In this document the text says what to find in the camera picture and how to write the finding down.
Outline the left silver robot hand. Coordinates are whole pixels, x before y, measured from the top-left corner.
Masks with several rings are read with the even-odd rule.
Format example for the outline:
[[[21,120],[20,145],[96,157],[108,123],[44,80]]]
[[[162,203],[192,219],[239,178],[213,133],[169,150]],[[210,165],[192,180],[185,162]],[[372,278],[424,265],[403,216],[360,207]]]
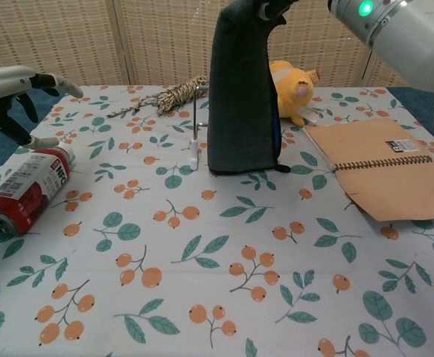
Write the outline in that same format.
[[[24,65],[0,67],[0,132],[21,147],[28,149],[49,149],[59,145],[56,138],[38,138],[20,126],[8,111],[13,100],[17,100],[31,122],[39,121],[35,106],[28,95],[31,89],[41,89],[57,97],[60,91],[80,99],[82,89],[69,79],[52,73],[37,73]]]

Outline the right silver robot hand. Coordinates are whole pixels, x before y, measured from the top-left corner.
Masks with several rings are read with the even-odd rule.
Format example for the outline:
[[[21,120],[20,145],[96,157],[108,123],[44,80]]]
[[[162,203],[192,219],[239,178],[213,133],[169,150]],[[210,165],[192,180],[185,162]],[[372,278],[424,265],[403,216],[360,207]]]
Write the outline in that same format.
[[[264,21],[269,21],[282,16],[298,0],[268,0],[262,1],[258,9],[258,17]]]

